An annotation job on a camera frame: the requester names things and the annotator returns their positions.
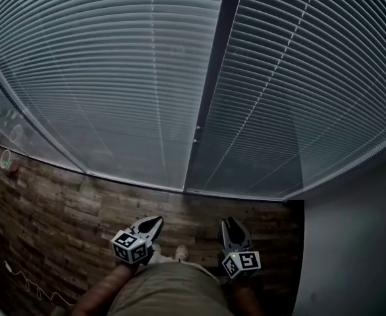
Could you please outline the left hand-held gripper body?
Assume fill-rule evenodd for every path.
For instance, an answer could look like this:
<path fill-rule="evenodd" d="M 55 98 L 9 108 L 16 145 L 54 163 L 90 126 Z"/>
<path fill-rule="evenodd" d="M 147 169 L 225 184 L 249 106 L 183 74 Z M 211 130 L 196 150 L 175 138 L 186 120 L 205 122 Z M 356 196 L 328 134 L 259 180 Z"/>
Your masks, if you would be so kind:
<path fill-rule="evenodd" d="M 115 257 L 129 265 L 147 265 L 153 255 L 152 242 L 120 230 L 111 240 Z"/>

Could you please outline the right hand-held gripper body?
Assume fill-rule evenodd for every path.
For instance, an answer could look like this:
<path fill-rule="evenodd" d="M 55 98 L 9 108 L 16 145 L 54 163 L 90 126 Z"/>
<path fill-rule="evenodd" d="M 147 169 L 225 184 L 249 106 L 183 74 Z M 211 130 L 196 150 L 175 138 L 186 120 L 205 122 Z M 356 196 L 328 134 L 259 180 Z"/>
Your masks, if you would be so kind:
<path fill-rule="evenodd" d="M 252 249 L 250 242 L 245 246 L 223 246 L 222 254 L 222 268 L 229 279 L 250 277 L 262 267 L 259 252 Z"/>

